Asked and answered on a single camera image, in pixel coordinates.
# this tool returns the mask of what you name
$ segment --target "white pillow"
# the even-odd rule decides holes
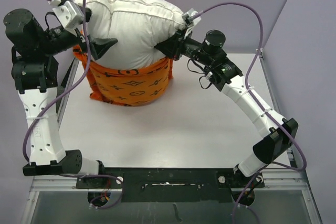
[[[83,0],[73,0],[82,6]],[[139,69],[164,58],[154,46],[185,27],[183,12],[164,0],[86,0],[88,33],[118,43],[96,62],[112,69]]]

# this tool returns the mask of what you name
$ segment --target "orange cloth with black pattern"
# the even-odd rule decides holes
[[[75,57],[87,65],[87,54],[74,47]],[[173,78],[173,60],[163,58],[141,69],[115,70],[90,63],[87,79],[91,99],[121,106],[139,106],[159,98]]]

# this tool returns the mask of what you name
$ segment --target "pillow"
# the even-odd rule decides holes
[[[83,0],[73,0],[82,6]],[[185,28],[183,12],[164,0],[86,0],[92,16],[88,33],[100,38],[116,38],[118,43],[96,61],[118,70],[147,67],[164,58],[154,46]]]

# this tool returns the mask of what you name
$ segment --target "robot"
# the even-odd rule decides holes
[[[179,202],[218,200],[230,202],[231,188],[241,188],[258,175],[258,186],[263,167],[272,163],[278,156],[292,146],[289,137],[277,126],[294,138],[298,129],[295,119],[287,120],[274,111],[248,84],[242,71],[228,59],[223,50],[225,35],[218,30],[208,31],[203,42],[191,38],[193,27],[200,18],[191,19],[196,11],[191,9],[183,15],[186,28],[179,30],[168,40],[155,48],[166,57],[178,61],[182,56],[198,66],[210,85],[232,99],[248,116],[261,136],[260,142],[253,146],[251,154],[235,167],[219,169],[173,169],[173,168],[113,168],[104,167],[101,161],[82,157],[80,150],[64,150],[57,122],[56,106],[51,106],[43,116],[38,116],[57,95],[58,62],[54,55],[79,45],[87,52],[85,37],[78,27],[90,22],[91,10],[82,9],[71,0],[51,0],[53,13],[61,26],[43,30],[33,14],[26,9],[16,9],[4,18],[6,36],[14,44],[12,47],[12,77],[15,88],[24,105],[28,127],[33,123],[30,135],[30,157],[23,167],[25,176],[78,175],[77,188],[103,188],[107,179],[94,175],[113,175],[123,180],[122,202]],[[93,59],[103,57],[104,53],[117,39],[106,39],[102,45],[89,38]],[[265,116],[250,92],[258,98],[265,110],[278,122],[276,124]],[[121,183],[113,181],[110,188],[118,189]],[[88,194],[91,202],[94,193]],[[103,206],[106,201],[95,201]]]

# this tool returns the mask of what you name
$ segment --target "white table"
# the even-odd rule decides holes
[[[251,54],[228,55],[245,73]],[[215,87],[201,89],[199,75],[174,63],[174,80],[150,105],[123,107],[91,100],[85,79],[69,96],[60,127],[66,150],[106,167],[230,168],[245,159],[261,140],[247,116]],[[79,64],[75,81],[83,73]],[[249,82],[270,105],[259,61]],[[289,165],[287,153],[277,161]]]

